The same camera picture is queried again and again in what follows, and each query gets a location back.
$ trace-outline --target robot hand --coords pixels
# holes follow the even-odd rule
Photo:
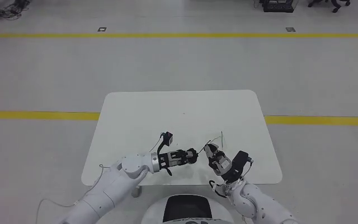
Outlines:
[[[221,185],[211,180],[210,186],[217,195],[228,198],[242,216],[251,218],[255,224],[298,224],[286,208],[261,192],[256,185],[249,184],[245,175],[242,176],[245,164],[249,162],[250,167],[253,164],[248,153],[239,151],[231,162],[215,144],[206,144],[204,150],[209,166],[224,179]]]

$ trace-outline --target small black object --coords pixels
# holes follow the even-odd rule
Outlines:
[[[164,134],[162,134],[162,136],[163,136],[163,141],[158,146],[158,149],[157,149],[158,155],[159,155],[160,151],[162,150],[163,146],[170,146],[170,144],[173,142],[173,134],[172,133],[165,132]]]
[[[231,169],[222,175],[222,178],[226,180],[227,184],[237,181],[243,172],[246,162],[249,161],[248,153],[239,151],[232,161]]]
[[[262,0],[264,12],[289,12],[295,9],[292,6],[293,0]]]
[[[106,27],[100,27],[97,32],[106,32],[107,28]]]
[[[163,144],[166,146],[170,146],[170,144],[173,142],[173,134],[170,132],[166,132],[163,135]]]

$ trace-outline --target table top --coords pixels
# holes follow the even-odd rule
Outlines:
[[[231,160],[238,151],[254,159],[247,180],[276,184],[282,172],[256,94],[251,90],[113,92],[106,96],[82,172],[92,185],[101,174],[99,164],[110,166],[125,155],[149,152],[161,132],[171,132],[173,143],[161,153],[194,148],[221,136]],[[221,138],[214,141],[221,146]],[[148,174],[141,185],[206,185],[222,182],[208,166],[205,152],[195,164]]]

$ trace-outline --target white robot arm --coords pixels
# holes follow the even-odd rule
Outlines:
[[[251,218],[255,224],[298,224],[286,208],[241,175],[244,165],[253,163],[246,152],[239,151],[231,162],[215,144],[206,144],[204,150],[209,166],[224,179],[222,185],[213,185],[213,181],[209,184],[219,196],[228,198],[238,213]]]
[[[125,156],[106,170],[91,189],[73,209],[62,217],[60,224],[94,224],[102,216],[115,208],[145,178],[148,172],[154,174],[161,169],[169,171],[169,167],[193,164],[197,160],[196,151],[177,150],[159,154],[162,147],[172,143],[173,135],[162,133],[163,142],[157,153],[135,154]]]
[[[61,219],[61,224],[92,224],[125,199],[145,178],[159,171],[156,153],[126,156],[114,163],[73,209]]]

